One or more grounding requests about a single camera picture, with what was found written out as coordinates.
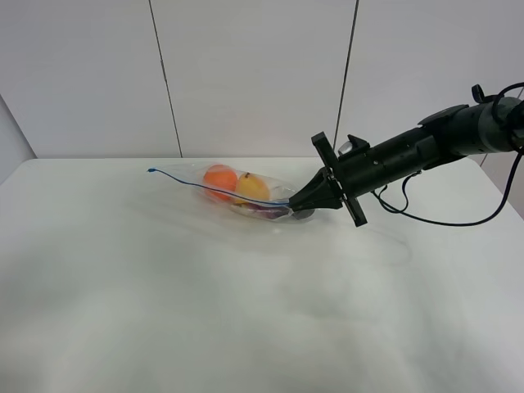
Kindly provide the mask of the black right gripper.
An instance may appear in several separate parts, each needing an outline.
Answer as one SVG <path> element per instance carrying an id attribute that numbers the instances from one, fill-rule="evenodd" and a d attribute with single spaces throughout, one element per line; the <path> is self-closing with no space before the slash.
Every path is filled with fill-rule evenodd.
<path id="1" fill-rule="evenodd" d="M 289 200 L 293 211 L 317 209 L 338 210 L 345 207 L 356 226 L 367 223 L 358 197 L 391 182 L 384 164 L 366 151 L 339 157 L 324 133 L 312 137 L 312 143 L 323 162 L 313 178 Z"/>

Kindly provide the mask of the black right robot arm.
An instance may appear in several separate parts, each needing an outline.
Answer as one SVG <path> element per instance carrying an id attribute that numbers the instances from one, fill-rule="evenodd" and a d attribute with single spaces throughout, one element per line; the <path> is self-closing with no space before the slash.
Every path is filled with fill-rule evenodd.
<path id="1" fill-rule="evenodd" d="M 492 97 L 452 106 L 376 146 L 354 135 L 338 151 L 324 133 L 312 138 L 324 166 L 289 200 L 299 212 L 346 207 L 356 226 L 367 220 L 358 197 L 418 171 L 466 156 L 514 151 L 523 145 L 523 102 Z"/>

